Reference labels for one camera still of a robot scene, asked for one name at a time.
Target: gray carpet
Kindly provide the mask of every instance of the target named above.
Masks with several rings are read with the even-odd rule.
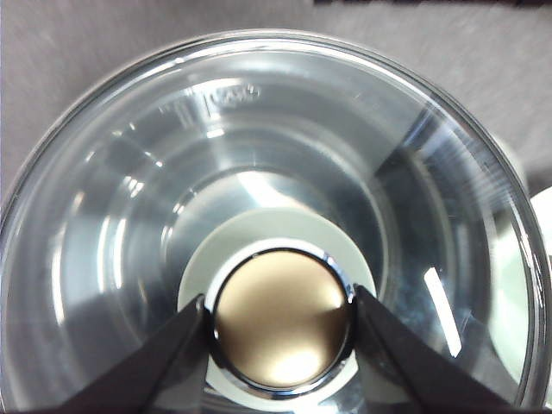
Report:
[[[552,185],[552,7],[4,0],[3,193],[53,121],[117,67],[190,36],[268,27],[340,36],[401,62],[449,91],[509,143],[531,192]]]

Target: round gold disc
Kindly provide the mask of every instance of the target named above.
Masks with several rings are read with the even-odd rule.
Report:
[[[328,370],[347,339],[340,282],[307,254],[278,250],[238,267],[215,309],[224,356],[247,379],[293,388]]]

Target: clear glass bowl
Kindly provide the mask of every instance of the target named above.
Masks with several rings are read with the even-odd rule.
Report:
[[[401,66],[278,30],[133,64],[41,142],[3,210],[5,408],[58,404],[140,347],[202,240],[260,207],[330,220],[405,325],[512,403],[542,403],[549,268],[504,155]],[[240,410],[209,384],[204,403]],[[324,403],[357,412],[358,374]]]

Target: gray surface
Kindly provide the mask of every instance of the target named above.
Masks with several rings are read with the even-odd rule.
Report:
[[[490,3],[4,0],[2,189],[91,85],[167,43],[301,28],[379,50],[449,91],[511,144],[532,192],[552,184],[552,8]]]

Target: gold coin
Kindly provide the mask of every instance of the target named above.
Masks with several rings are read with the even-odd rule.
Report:
[[[300,386],[326,372],[340,356],[349,324],[336,276],[309,255],[285,250],[238,267],[215,310],[224,356],[269,388]]]

